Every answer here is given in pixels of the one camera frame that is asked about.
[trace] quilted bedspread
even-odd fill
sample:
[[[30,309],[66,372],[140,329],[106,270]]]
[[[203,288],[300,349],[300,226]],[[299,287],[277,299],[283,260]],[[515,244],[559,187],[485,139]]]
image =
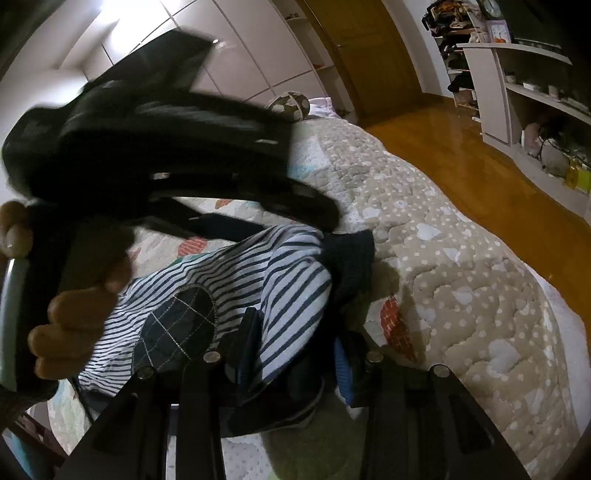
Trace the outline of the quilted bedspread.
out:
[[[524,263],[420,170],[344,120],[300,124],[293,159],[293,176],[339,203],[341,232],[374,233],[374,286],[348,308],[350,324],[401,362],[448,365],[530,476],[552,478],[580,435],[557,322]],[[289,222],[252,202],[187,202],[267,225]],[[141,232],[132,256],[144,275],[225,244]],[[306,428],[224,440],[227,476],[357,478],[365,421],[325,395]]]

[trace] metal rivet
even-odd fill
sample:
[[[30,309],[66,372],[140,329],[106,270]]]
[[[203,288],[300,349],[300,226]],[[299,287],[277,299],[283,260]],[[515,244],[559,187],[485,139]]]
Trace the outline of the metal rivet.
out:
[[[137,371],[137,376],[140,380],[147,380],[154,375],[152,367],[142,367]]]
[[[207,352],[205,355],[203,355],[203,361],[207,364],[215,364],[219,362],[221,358],[222,356],[215,350],[213,352]]]
[[[365,354],[365,359],[370,364],[378,364],[384,360],[384,355],[381,352],[378,352],[377,350],[370,350]]]
[[[435,365],[433,367],[433,373],[436,374],[439,378],[449,377],[449,369],[445,365]]]

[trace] white wardrobe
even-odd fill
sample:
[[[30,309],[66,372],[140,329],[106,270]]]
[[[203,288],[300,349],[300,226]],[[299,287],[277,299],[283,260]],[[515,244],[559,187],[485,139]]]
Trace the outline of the white wardrobe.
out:
[[[142,0],[83,63],[89,80],[140,45],[176,27],[217,39],[194,88],[266,105],[288,90],[327,93],[310,59],[269,0]]]

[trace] hand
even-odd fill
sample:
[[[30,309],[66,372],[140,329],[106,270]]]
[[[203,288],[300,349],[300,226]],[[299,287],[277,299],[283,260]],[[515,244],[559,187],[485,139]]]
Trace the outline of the hand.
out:
[[[26,257],[33,246],[27,228],[27,210],[22,203],[0,206],[0,269],[8,258]],[[53,298],[47,309],[49,324],[34,328],[29,349],[37,357],[35,374],[47,380],[77,375],[88,363],[105,320],[117,302],[117,294],[131,278],[131,263],[125,257],[113,265],[105,280],[86,290],[70,290]]]

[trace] striped fabric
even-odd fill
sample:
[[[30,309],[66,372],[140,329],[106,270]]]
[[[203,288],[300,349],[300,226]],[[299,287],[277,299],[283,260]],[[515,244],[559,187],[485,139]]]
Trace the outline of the striped fabric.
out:
[[[262,311],[255,378],[260,385],[268,384],[307,343],[322,318],[331,286],[328,270],[317,260],[322,239],[321,232],[305,225],[276,226],[134,280],[121,294],[79,376],[82,387],[115,395],[132,375],[134,348],[146,319],[180,288],[195,284],[214,303],[210,349],[238,328],[247,307]]]

